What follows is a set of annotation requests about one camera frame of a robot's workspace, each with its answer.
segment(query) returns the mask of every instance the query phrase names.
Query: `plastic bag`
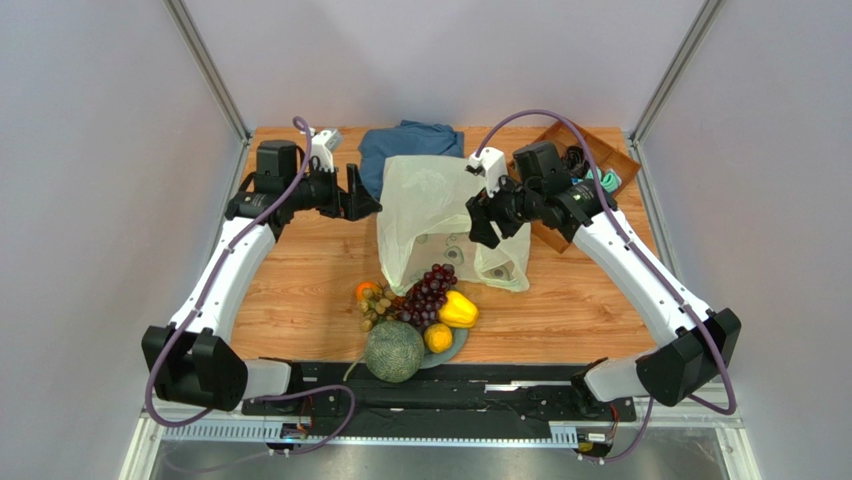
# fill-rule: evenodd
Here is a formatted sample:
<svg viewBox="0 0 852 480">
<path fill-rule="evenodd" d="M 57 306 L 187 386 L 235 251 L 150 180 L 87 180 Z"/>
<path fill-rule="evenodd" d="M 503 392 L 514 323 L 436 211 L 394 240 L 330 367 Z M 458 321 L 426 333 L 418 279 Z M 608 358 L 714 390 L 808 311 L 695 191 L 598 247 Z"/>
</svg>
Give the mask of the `plastic bag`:
<svg viewBox="0 0 852 480">
<path fill-rule="evenodd" d="M 397 295 L 408 291 L 435 263 L 453 264 L 459 280 L 513 292 L 529 289 L 528 223 L 494 250 L 468 239 L 465 202 L 479 193 L 485 179 L 465 172 L 466 165 L 463 158 L 447 156 L 387 159 L 377 220 L 379 259 Z"/>
</svg>

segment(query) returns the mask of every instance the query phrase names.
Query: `brown box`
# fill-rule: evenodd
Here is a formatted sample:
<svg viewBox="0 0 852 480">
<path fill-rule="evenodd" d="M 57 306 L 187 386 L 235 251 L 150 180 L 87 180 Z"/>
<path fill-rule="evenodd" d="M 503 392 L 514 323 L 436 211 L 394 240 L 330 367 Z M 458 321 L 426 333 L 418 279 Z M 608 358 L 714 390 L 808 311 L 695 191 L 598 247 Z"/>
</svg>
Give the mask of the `brown box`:
<svg viewBox="0 0 852 480">
<path fill-rule="evenodd" d="M 618 197 L 618 194 L 624 190 L 624 187 L 636 178 L 636 174 L 639 173 L 639 163 L 612 148 L 608 143 L 587 132 L 582 127 L 577 126 L 577 129 L 583 135 L 586 143 L 589 144 L 589 149 L 592 151 L 592 155 L 595 156 L 595 162 L 598 164 L 601 172 L 606 172 L 611 168 L 615 170 L 615 173 L 618 174 L 619 177 L 621 177 L 621 185 L 613 194 L 613 197 Z M 562 125 L 561 122 L 554 123 L 536 139 L 536 142 L 540 142 L 542 140 L 550 140 L 554 142 L 560 155 L 565 152 L 567 147 L 579 144 L 577 137 L 571 133 L 571 130 Z M 515 180 L 519 180 L 518 173 L 515 170 L 515 161 L 510 158 L 507 162 L 509 175 Z M 571 245 L 571 243 L 565 240 L 559 231 L 547 228 L 542 225 L 541 222 L 534 222 L 532 224 L 532 233 L 538 238 L 544 240 L 544 243 L 550 245 L 551 248 L 559 253 L 564 252 Z"/>
</svg>

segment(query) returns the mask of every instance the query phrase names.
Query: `wooden tabletop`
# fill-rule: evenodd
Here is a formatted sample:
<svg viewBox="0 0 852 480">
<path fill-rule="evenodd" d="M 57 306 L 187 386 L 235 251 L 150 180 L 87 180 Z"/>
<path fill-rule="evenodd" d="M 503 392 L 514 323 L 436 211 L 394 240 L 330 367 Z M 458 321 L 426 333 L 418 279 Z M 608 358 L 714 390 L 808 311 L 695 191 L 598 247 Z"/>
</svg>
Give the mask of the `wooden tabletop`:
<svg viewBox="0 0 852 480">
<path fill-rule="evenodd" d="M 369 128 L 341 128 L 344 141 L 335 165 L 360 164 L 358 145 Z M 457 127 L 465 134 L 465 155 L 489 128 Z M 489 143 L 511 154 L 545 129 L 503 128 Z M 589 128 L 625 152 L 617 128 Z M 257 145 L 287 139 L 304 144 L 293 128 L 259 128 L 244 175 L 254 171 Z M 342 177 L 345 186 L 345 173 Z M 651 229 L 637 185 L 617 198 L 634 231 L 653 249 Z M 453 361 L 485 363 L 586 363 L 623 357 L 653 346 L 636 311 L 606 274 L 571 246 L 562 255 L 532 238 L 527 267 L 530 289 L 523 293 L 460 282 L 481 316 Z M 261 264 L 237 316 L 232 348 L 244 359 L 351 361 L 361 355 L 366 334 L 358 329 L 354 289 L 381 280 L 376 217 L 348 222 L 298 212 Z"/>
</svg>

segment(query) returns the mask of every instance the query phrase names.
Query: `white wall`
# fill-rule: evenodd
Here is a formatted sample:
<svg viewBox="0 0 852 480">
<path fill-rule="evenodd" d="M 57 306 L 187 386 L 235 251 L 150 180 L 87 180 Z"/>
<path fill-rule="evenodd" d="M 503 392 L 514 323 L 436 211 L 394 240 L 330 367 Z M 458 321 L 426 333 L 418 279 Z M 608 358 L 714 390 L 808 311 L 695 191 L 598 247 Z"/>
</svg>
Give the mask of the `white wall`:
<svg viewBox="0 0 852 480">
<path fill-rule="evenodd" d="M 238 151 L 161 2 L 0 3 L 0 477 L 118 474 Z"/>
<path fill-rule="evenodd" d="M 644 152 L 685 283 L 743 321 L 764 478 L 849 478 L 852 4 L 730 1 Z"/>
<path fill-rule="evenodd" d="M 633 128 L 702 0 L 187 4 L 250 128 L 493 125 L 525 108 Z"/>
</svg>

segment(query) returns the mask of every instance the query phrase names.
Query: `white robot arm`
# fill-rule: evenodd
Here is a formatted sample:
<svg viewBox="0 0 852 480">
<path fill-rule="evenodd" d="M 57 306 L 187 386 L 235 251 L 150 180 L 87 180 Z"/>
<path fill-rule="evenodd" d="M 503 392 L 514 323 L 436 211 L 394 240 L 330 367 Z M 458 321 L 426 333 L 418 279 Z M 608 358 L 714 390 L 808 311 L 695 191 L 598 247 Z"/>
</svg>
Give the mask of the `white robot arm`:
<svg viewBox="0 0 852 480">
<path fill-rule="evenodd" d="M 196 311 L 196 301 L 207 289 L 204 310 L 166 353 L 154 382 L 157 396 L 219 410 L 233 410 L 241 400 L 287 392 L 290 365 L 278 359 L 241 360 L 229 343 L 240 304 L 261 262 L 272 250 L 281 231 L 298 210 L 317 209 L 331 218 L 356 221 L 381 210 L 361 183 L 358 168 L 347 165 L 349 190 L 337 185 L 332 152 L 342 141 L 337 130 L 312 135 L 310 172 L 266 221 L 251 226 L 254 219 L 278 200 L 297 173 L 296 144 L 288 141 L 262 142 L 257 151 L 254 191 L 240 191 L 229 202 L 218 245 L 227 248 L 238 233 L 251 229 L 236 242 L 227 260 L 217 267 L 211 258 L 187 301 L 175 312 L 168 326 L 148 328 L 142 350 L 149 370 L 176 325 Z"/>
<path fill-rule="evenodd" d="M 505 155 L 497 149 L 485 148 L 469 158 L 467 170 L 486 181 L 467 202 L 471 240 L 496 247 L 500 239 L 493 224 L 503 238 L 534 220 L 557 229 L 603 268 L 639 312 L 658 347 L 629 358 L 601 359 L 572 378 L 589 413 L 630 396 L 650 395 L 674 406 L 716 376 L 711 348 L 690 313 L 699 315 L 726 365 L 741 327 L 736 315 L 729 309 L 714 312 L 687 290 L 648 250 L 605 192 L 611 211 L 604 211 L 592 180 L 573 184 L 551 142 L 534 143 L 513 157 L 520 182 L 506 174 Z"/>
</svg>

